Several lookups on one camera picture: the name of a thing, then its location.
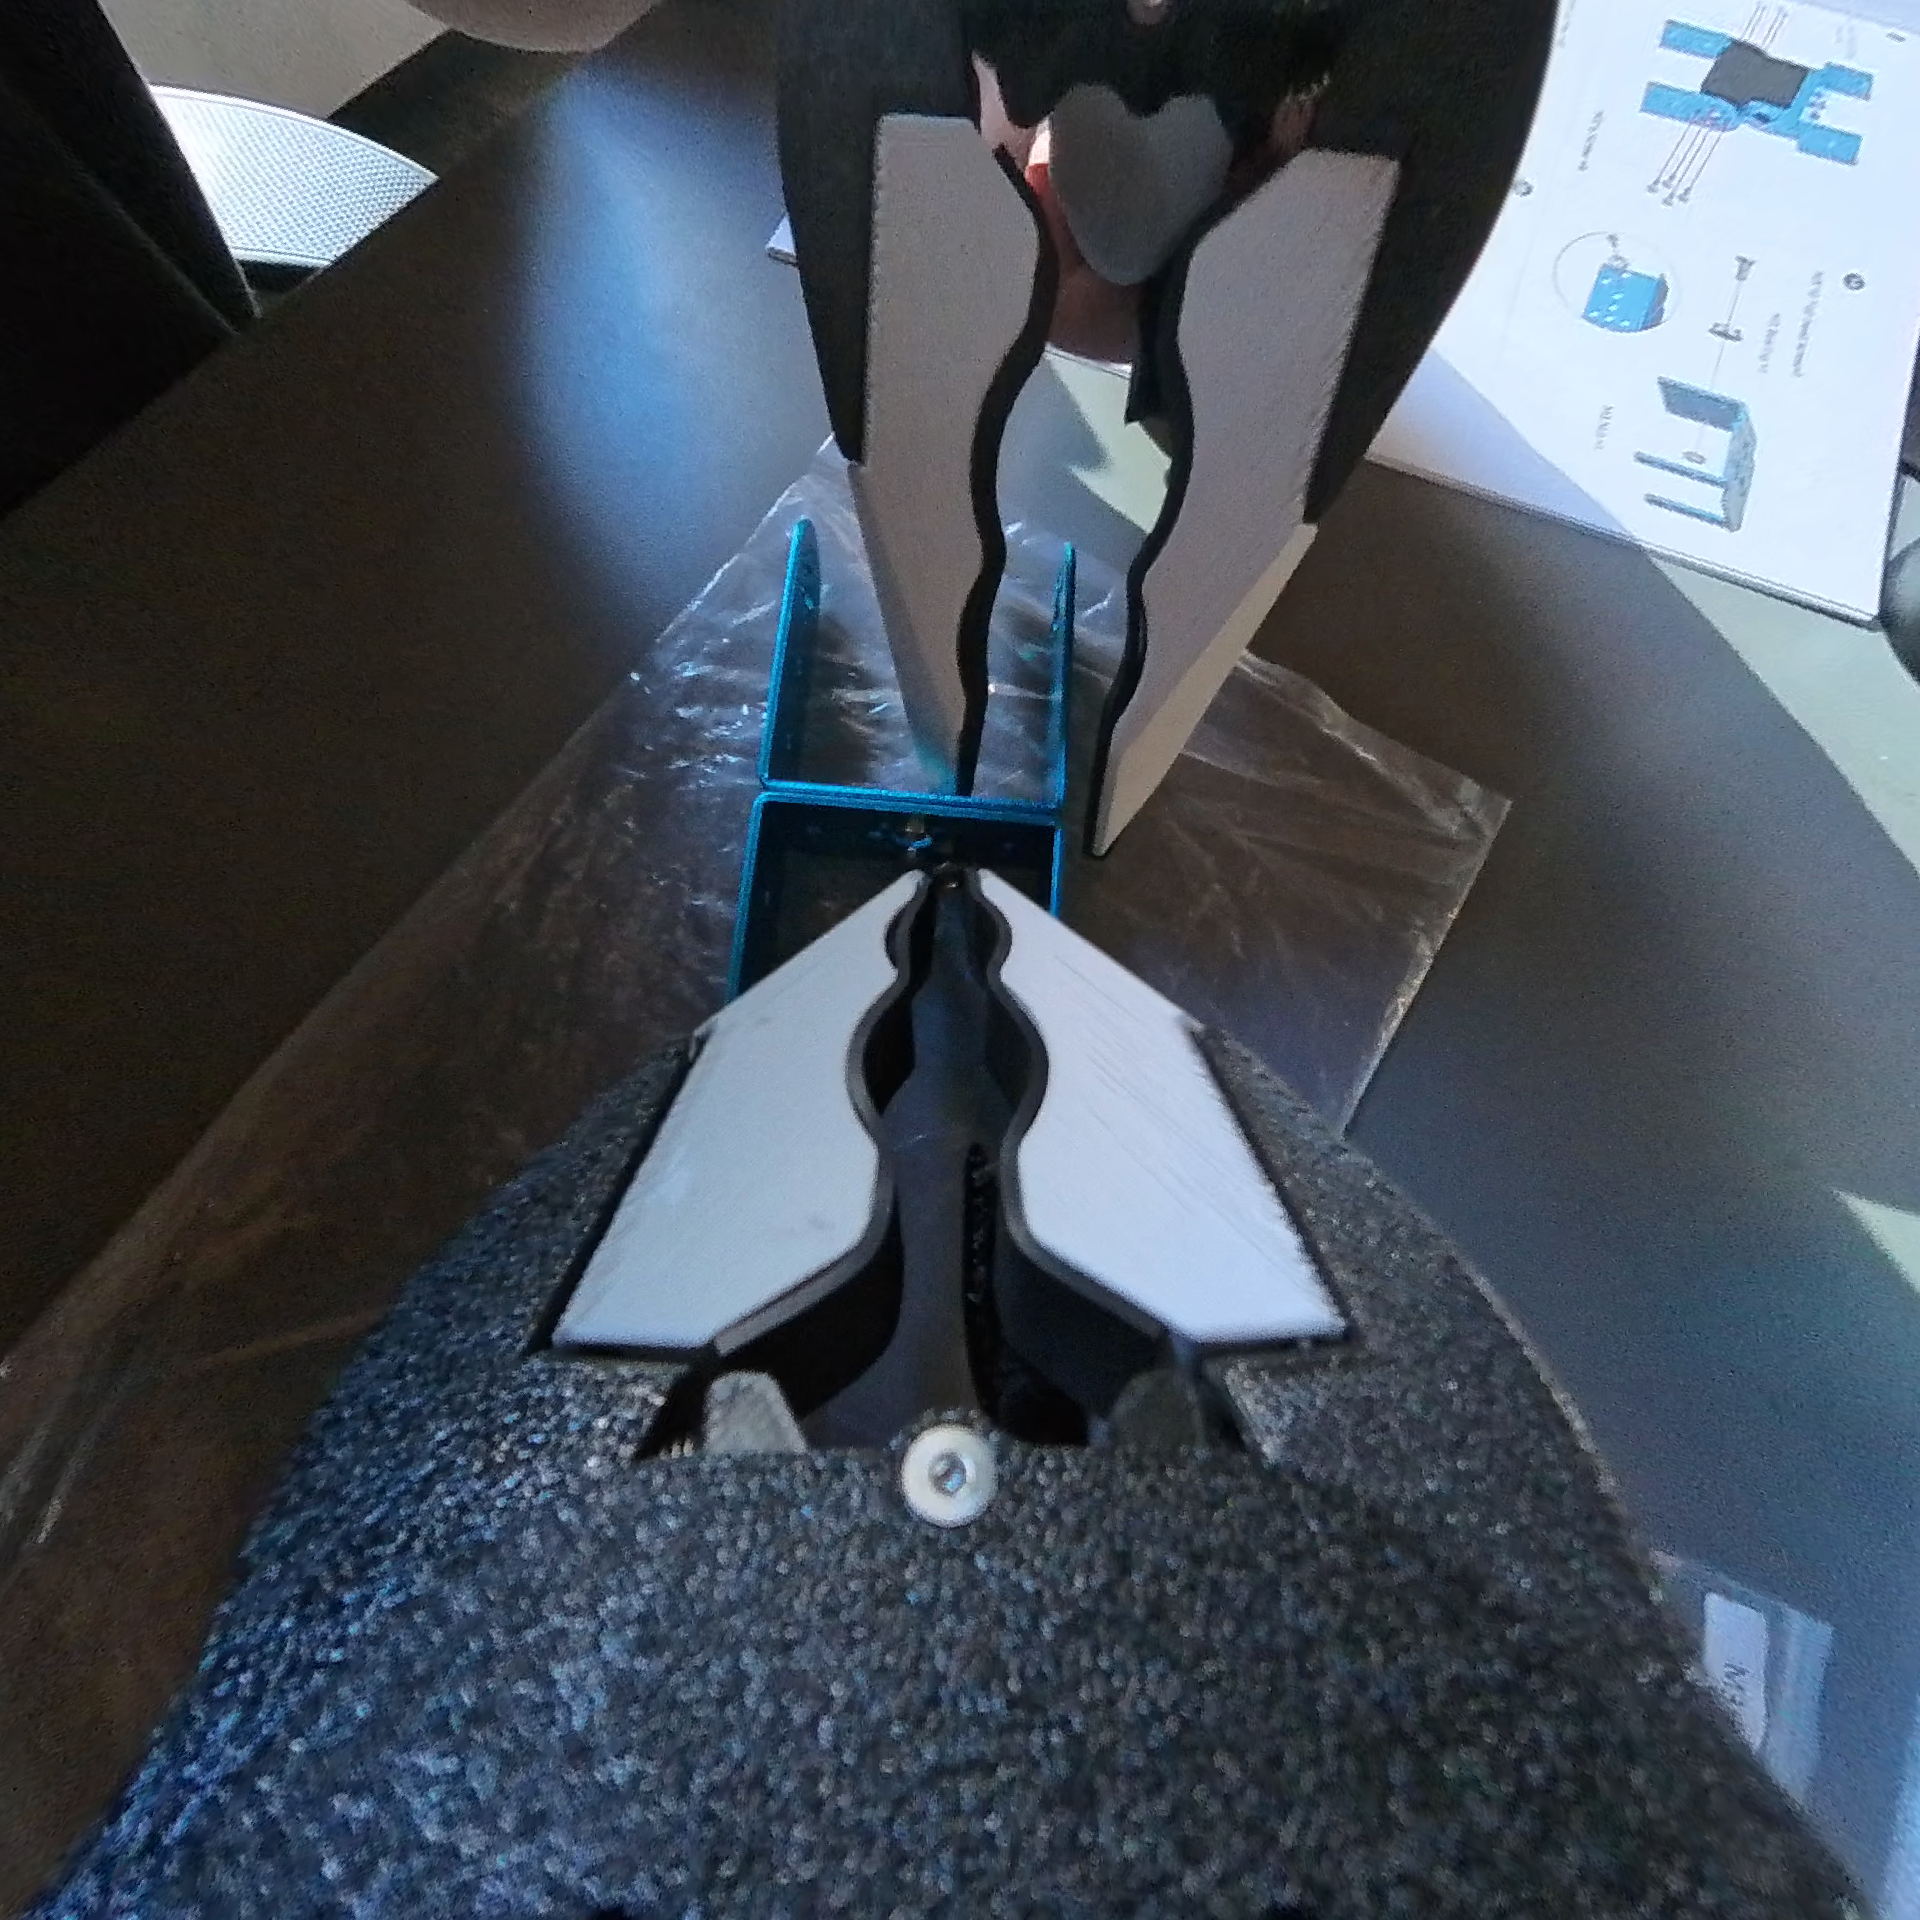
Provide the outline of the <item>group of small zip bags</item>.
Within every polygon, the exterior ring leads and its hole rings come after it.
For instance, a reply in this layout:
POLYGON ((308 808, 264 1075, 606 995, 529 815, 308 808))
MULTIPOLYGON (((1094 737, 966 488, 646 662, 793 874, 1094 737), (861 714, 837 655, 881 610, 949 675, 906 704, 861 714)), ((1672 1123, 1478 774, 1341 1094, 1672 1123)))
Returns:
POLYGON ((1695 1643, 1695 1677, 1804 1809, 1822 1754, 1832 1625, 1685 1558, 1663 1561, 1663 1589, 1695 1643))

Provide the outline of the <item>white ribbed object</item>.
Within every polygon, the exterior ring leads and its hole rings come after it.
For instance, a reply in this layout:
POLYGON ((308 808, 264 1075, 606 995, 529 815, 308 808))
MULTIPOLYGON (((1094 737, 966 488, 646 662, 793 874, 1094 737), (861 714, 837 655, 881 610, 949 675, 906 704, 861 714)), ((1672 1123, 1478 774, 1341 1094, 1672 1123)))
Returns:
POLYGON ((321 272, 437 177, 303 112, 151 86, 229 253, 246 269, 321 272))

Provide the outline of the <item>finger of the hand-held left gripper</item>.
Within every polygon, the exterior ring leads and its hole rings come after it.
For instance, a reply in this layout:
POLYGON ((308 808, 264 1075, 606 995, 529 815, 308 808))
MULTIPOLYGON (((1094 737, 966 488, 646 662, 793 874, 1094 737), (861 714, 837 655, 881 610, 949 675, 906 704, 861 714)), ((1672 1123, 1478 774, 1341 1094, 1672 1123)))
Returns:
POLYGON ((1159 351, 1176 457, 1126 584, 1126 651, 1096 741, 1088 851, 1157 791, 1311 544, 1311 470, 1394 158, 1293 158, 1191 247, 1159 351))
POLYGON ((853 496, 904 720, 928 781, 954 797, 984 726, 998 451, 1031 370, 1038 265, 1038 218, 969 122, 878 122, 853 496))

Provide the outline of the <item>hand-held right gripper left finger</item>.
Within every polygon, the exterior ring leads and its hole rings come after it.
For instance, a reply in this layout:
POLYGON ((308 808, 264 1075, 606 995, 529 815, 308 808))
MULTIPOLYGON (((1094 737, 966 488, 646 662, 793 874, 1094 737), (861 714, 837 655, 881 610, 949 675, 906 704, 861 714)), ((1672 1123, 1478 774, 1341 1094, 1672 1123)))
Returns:
POLYGON ((702 1030, 556 1351, 734 1359, 873 1261, 893 1184, 861 1048, 925 899, 928 877, 893 880, 702 1030))

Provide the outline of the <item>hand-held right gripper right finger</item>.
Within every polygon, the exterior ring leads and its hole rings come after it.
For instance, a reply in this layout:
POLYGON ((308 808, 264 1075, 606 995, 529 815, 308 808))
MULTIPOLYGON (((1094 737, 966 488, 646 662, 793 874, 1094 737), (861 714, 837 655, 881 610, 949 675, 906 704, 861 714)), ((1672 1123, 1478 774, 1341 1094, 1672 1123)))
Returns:
POLYGON ((1198 1024, 992 872, 972 872, 1013 1118, 1006 1231, 1052 1285, 1200 1354, 1345 1320, 1198 1045, 1198 1024))

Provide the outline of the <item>white instruction booklet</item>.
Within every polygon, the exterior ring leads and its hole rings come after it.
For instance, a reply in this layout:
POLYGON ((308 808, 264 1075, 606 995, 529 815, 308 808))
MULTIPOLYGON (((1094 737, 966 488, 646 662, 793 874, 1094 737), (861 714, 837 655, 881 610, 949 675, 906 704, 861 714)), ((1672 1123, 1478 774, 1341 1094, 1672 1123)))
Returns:
MULTIPOLYGON (((982 64, 976 96, 1040 229, 1014 407, 1068 222, 1048 127, 1017 129, 982 64)), ((1304 127, 1281 107, 1264 169, 1234 167, 1141 283, 1129 418, 1165 429, 1168 473, 1183 405, 1161 349, 1192 242, 1293 158, 1383 158, 1306 149, 1304 127)), ((1553 5, 1508 195, 1362 457, 1870 619, 1914 354, 1913 191, 1914 40, 1805 5, 1553 5)))

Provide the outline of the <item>blue H-shaped metal bracket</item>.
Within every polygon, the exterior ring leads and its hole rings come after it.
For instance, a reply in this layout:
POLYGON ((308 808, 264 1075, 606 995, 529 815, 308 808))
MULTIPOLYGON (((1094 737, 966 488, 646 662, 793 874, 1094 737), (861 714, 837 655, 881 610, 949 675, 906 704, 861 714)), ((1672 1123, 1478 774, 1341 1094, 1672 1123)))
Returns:
POLYGON ((984 867, 1048 915, 1062 910, 1073 592, 1076 554, 1068 544, 1052 581, 1046 639, 1014 649, 1040 672, 1040 710, 1014 720, 1014 789, 943 797, 873 781, 804 781, 825 591, 814 527, 798 522, 783 561, 729 998, 904 874, 984 867))

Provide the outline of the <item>clear plastic bag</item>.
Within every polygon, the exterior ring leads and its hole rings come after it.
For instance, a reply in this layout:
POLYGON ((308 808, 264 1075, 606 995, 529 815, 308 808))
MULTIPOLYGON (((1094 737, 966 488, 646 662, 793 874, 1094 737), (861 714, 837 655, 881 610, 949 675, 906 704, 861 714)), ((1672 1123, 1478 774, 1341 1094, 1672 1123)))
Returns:
MULTIPOLYGON (((202 1609, 308 1413, 494 1190, 721 1000, 788 538, 821 781, 903 789, 846 465, 743 550, 420 895, 5 1361, 5 1602, 202 1609)), ((1341 1128, 1505 802, 1246 657, 1068 922, 1341 1128)))

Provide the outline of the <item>person's left hand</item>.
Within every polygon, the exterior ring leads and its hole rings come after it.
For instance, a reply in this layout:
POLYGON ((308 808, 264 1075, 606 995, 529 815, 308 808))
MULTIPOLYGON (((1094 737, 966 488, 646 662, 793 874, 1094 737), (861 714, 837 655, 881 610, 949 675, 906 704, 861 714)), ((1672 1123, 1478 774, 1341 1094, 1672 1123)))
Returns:
POLYGON ((1141 338, 1142 286, 1104 280, 1062 224, 1052 229, 1057 289, 1048 345, 1104 366, 1130 366, 1141 338))

